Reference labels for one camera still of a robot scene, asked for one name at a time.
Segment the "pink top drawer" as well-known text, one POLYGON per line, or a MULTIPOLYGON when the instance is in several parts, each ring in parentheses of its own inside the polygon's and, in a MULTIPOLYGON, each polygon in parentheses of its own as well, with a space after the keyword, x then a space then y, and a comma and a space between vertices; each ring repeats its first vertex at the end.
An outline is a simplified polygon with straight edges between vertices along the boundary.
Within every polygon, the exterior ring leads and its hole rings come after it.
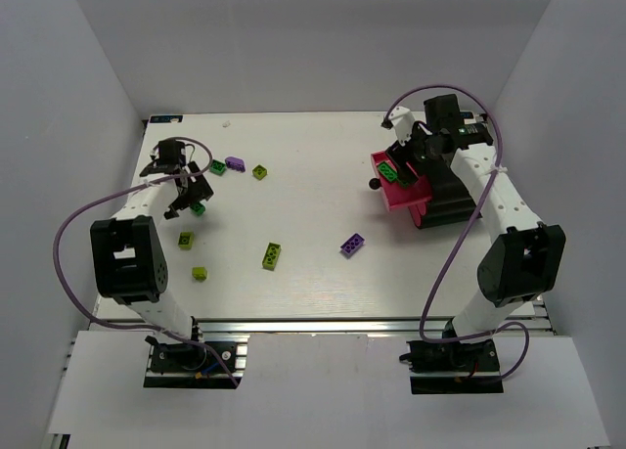
POLYGON ((400 178, 390 182, 379 171, 379 166, 382 163, 393 168, 385 152, 371 154, 371 164, 375 176, 370 180, 369 187, 371 190, 381 193, 386 210, 408 208, 413 214, 426 215, 427 205, 432 199, 431 188, 426 177, 420 178, 415 184, 405 184, 400 181, 400 178))

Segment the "purple arch lego brick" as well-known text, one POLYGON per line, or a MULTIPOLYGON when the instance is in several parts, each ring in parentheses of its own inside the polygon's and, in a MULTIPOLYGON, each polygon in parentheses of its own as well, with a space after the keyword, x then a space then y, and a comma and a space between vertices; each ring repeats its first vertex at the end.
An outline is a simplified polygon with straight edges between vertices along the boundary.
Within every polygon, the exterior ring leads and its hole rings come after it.
POLYGON ((238 157, 226 157, 225 158, 225 163, 226 166, 231 169, 231 170, 235 170, 238 172, 245 172, 246 171, 246 164, 245 162, 238 157))

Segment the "black drawer cabinet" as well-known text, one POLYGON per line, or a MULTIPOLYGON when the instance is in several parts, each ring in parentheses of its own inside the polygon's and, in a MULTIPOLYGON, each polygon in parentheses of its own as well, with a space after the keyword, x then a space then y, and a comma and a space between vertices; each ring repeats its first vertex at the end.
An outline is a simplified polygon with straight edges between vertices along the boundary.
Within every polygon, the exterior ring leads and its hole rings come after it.
POLYGON ((443 159, 425 160, 424 175, 432 192, 427 205, 429 227, 467 222, 475 210, 468 189, 443 159))

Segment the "purple two-by-two-long lego brick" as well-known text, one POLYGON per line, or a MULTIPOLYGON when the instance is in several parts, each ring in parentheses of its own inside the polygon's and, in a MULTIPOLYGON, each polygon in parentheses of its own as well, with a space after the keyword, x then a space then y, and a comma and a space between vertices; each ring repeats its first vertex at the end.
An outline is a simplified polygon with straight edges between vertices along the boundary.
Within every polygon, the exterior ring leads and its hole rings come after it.
POLYGON ((365 239, 358 233, 354 233, 339 248, 340 253, 350 258, 365 244, 365 239))

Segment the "lime long lego brick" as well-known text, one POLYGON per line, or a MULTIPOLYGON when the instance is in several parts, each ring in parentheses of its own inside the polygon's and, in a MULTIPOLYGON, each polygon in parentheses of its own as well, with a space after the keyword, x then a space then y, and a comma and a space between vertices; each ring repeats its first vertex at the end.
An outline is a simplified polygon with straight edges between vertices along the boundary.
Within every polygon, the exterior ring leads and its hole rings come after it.
POLYGON ((269 243, 262 259, 262 268, 273 271, 280 257, 280 253, 281 246, 279 244, 269 243))

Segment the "dark green square lego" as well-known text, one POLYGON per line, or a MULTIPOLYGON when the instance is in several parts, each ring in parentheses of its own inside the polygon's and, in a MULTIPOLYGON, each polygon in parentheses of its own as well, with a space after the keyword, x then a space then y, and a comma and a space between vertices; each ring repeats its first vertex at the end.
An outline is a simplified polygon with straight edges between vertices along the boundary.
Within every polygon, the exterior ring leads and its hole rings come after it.
POLYGON ((205 206, 201 202, 195 202, 190 205, 190 210, 195 216, 202 216, 205 213, 205 206))

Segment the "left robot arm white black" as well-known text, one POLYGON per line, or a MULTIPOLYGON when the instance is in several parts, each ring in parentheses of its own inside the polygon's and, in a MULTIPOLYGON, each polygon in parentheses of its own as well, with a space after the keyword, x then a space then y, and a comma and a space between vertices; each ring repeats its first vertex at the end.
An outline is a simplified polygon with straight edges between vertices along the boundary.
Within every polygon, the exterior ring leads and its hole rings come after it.
POLYGON ((183 210, 201 209, 213 196, 201 168, 188 160, 194 145, 186 138, 158 142, 122 208, 90 228, 100 296, 128 307, 159 333, 184 339, 193 337, 195 323, 169 290, 157 227, 183 210))

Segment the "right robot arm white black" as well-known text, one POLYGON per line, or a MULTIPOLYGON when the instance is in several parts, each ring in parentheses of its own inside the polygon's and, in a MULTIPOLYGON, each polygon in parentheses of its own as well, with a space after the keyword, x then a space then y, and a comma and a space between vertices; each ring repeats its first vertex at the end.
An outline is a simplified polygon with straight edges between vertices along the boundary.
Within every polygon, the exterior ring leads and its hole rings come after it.
POLYGON ((457 91, 424 102, 425 120, 394 103, 382 127, 396 140, 385 154, 401 182, 426 180, 438 217, 481 220, 491 246, 477 267, 478 290, 439 342, 478 343, 494 335, 523 303, 556 282, 566 236, 523 200, 502 165, 503 143, 494 119, 468 123, 457 91))

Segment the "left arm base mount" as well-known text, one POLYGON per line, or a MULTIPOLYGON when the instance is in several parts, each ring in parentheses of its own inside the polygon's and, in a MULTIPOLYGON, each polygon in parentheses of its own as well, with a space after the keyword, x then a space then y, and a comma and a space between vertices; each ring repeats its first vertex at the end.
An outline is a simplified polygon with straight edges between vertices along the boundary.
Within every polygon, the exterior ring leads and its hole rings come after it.
POLYGON ((159 389, 235 389, 242 377, 237 371, 238 344, 235 341, 207 341, 219 355, 237 383, 205 348, 175 342, 165 343, 147 337, 150 353, 144 388, 159 389))

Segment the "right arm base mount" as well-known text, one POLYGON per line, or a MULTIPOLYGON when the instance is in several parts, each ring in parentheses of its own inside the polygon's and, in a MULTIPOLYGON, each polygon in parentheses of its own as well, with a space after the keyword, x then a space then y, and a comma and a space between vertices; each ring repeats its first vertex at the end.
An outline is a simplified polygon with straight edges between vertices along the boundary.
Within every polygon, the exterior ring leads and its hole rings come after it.
POLYGON ((399 361, 410 369, 414 395, 502 394, 495 343, 429 343, 408 341, 399 361))

